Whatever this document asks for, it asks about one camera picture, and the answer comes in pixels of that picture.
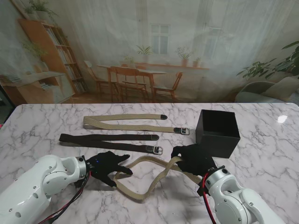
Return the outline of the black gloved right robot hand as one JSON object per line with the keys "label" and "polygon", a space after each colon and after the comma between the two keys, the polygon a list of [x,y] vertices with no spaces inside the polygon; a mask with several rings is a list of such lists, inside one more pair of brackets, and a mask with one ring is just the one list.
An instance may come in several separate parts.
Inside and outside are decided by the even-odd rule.
{"label": "black gloved right robot hand", "polygon": [[182,161],[177,165],[183,172],[204,177],[211,168],[217,169],[212,156],[198,144],[174,147],[171,158],[179,155]]}

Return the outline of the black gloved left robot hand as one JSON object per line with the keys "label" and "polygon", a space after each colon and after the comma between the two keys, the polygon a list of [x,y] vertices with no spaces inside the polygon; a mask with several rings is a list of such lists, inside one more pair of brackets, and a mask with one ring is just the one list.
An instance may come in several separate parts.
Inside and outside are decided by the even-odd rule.
{"label": "black gloved left robot hand", "polygon": [[131,169],[119,165],[130,157],[129,154],[116,155],[111,151],[98,153],[89,158],[86,162],[89,165],[91,176],[105,183],[106,185],[116,188],[117,184],[111,180],[108,175],[112,172],[122,172],[127,175],[132,175]]}

